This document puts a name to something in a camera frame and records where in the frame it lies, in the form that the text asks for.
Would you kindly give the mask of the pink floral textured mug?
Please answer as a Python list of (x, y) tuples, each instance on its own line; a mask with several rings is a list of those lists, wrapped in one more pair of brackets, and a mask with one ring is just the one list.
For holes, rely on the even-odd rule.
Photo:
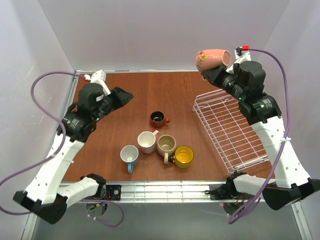
[(228, 66), (231, 53), (224, 49), (205, 49), (196, 54), (195, 65), (199, 72), (208, 71), (219, 66)]

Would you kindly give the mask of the orange black patterned mug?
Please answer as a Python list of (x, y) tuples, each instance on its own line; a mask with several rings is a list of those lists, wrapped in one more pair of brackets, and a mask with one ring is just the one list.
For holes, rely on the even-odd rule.
[(150, 125), (154, 128), (161, 128), (165, 124), (170, 123), (170, 119), (166, 118), (161, 111), (154, 111), (150, 115)]

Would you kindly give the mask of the pale pink faceted mug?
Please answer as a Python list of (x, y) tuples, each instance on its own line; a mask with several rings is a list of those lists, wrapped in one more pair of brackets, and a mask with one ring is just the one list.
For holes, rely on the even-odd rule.
[(151, 154), (156, 148), (156, 136), (159, 133), (158, 130), (154, 132), (144, 131), (137, 137), (139, 149), (144, 154)]

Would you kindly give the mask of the beige round mug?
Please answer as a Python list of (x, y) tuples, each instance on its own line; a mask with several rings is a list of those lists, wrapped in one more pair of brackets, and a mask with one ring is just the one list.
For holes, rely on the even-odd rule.
[(175, 152), (176, 148), (176, 140), (171, 135), (162, 135), (157, 140), (156, 151), (163, 157), (164, 164), (169, 163), (169, 156)]

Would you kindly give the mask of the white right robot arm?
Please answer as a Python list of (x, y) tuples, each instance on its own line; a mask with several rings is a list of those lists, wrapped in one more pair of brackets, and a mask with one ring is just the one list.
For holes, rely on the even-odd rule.
[(319, 179), (312, 179), (301, 165), (286, 135), (276, 100), (264, 92), (266, 72), (262, 65), (247, 60), (235, 63), (230, 73), (222, 61), (209, 60), (197, 68), (211, 85), (238, 101), (240, 112), (259, 137), (274, 171), (271, 180), (236, 171), (227, 177), (222, 187), (225, 193), (258, 194), (271, 209), (279, 210), (318, 192)]

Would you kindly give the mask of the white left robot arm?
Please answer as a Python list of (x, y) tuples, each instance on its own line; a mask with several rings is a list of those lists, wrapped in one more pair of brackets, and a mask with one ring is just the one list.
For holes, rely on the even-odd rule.
[(96, 130), (97, 122), (124, 107), (133, 97), (120, 87), (105, 94), (100, 84), (85, 84), (62, 118), (64, 128), (57, 128), (49, 161), (25, 190), (14, 194), (13, 200), (49, 224), (57, 223), (68, 207), (83, 199), (102, 200), (106, 180), (100, 175), (90, 173), (66, 187), (60, 184), (75, 156)]

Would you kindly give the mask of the blue floral mug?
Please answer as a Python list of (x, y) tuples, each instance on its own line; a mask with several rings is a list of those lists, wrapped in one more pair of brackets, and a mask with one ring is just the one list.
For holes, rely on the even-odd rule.
[(139, 161), (139, 150), (134, 145), (126, 145), (120, 151), (120, 158), (127, 164), (128, 173), (132, 174), (134, 166)]

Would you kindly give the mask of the yellow enamel mug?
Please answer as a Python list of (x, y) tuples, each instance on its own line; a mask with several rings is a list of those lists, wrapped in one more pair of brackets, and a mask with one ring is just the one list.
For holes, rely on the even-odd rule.
[(181, 145), (168, 157), (168, 162), (174, 163), (180, 169), (186, 169), (191, 165), (194, 156), (194, 151), (189, 146)]

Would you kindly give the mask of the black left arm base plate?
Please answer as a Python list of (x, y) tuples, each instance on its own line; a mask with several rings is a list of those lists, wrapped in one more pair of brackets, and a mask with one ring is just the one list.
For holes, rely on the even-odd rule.
[(119, 184), (106, 185), (102, 190), (102, 200), (119, 201), (121, 199), (122, 186)]

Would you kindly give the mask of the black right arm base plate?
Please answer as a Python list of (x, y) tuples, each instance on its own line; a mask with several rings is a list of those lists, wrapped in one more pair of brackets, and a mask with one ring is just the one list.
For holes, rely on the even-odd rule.
[(204, 193), (209, 195), (211, 200), (240, 200), (244, 197), (243, 193), (236, 191), (234, 186), (227, 183), (210, 184), (209, 190)]

